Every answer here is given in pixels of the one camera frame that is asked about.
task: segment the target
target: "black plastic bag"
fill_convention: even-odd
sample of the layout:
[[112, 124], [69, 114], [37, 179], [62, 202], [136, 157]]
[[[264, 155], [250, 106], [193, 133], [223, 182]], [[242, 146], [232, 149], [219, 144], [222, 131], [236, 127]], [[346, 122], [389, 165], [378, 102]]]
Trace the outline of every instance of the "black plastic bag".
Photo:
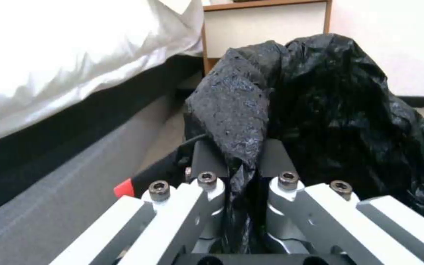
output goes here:
[[340, 179], [361, 199], [392, 195], [424, 216], [424, 119], [339, 35], [229, 49], [186, 100], [187, 137], [205, 132], [232, 175], [224, 247], [261, 250], [250, 183], [264, 139], [280, 139], [306, 185]]

